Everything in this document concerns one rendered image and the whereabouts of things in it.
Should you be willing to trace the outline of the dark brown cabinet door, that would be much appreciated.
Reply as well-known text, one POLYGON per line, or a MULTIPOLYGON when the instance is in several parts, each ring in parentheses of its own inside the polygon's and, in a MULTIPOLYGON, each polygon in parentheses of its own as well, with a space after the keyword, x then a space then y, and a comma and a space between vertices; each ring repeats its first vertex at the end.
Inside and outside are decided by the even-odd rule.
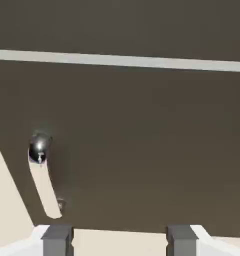
POLYGON ((0 49, 240 62, 240 0, 0 0, 0 49))
POLYGON ((240 72, 0 60, 0 150, 35 224, 51 224, 28 165, 52 137, 59 224, 240 236, 240 72))

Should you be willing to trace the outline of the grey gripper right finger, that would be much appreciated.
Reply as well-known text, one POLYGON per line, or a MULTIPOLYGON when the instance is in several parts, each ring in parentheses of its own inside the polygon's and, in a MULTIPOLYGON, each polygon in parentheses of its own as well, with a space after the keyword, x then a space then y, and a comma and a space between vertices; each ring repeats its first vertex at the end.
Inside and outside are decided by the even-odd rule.
POLYGON ((166 256, 240 256, 240 247, 215 239, 201 225, 169 225, 166 256))

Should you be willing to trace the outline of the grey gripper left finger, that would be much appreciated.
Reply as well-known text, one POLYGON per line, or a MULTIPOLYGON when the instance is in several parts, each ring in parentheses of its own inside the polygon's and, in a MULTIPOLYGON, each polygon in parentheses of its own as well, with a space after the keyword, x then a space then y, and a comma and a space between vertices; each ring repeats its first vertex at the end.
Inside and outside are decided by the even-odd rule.
POLYGON ((31 235, 0 247, 0 256, 74 256, 71 225, 38 225, 31 235))

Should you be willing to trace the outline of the dark brown cabinet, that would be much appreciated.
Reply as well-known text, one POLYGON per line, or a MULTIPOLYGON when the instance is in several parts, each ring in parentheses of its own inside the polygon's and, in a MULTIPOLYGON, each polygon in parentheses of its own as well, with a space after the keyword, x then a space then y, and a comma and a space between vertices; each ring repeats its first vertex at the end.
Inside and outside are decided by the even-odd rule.
POLYGON ((240 61, 0 49, 0 61, 240 73, 240 61))

